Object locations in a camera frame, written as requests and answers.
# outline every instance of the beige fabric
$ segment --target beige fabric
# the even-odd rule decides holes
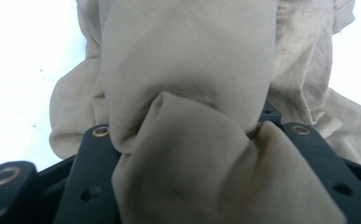
[[[168,92],[153,102],[113,180],[124,223],[344,222],[272,123],[249,140],[211,107]]]
[[[346,116],[325,107],[349,3],[79,0],[87,58],[52,95],[53,150],[74,155],[109,123],[124,223],[343,223],[294,146],[257,119],[271,85],[284,122],[315,125],[357,160],[336,143]]]
[[[327,123],[319,120],[317,130],[331,129],[324,136],[331,147],[343,158],[361,164],[361,105],[329,90],[320,110],[325,111]]]

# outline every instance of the stained fabric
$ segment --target stained fabric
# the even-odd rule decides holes
[[[72,156],[109,124],[124,223],[344,223],[297,149],[257,120],[268,99],[361,163],[361,106],[327,86],[353,3],[80,0],[86,60],[52,94],[52,148]]]

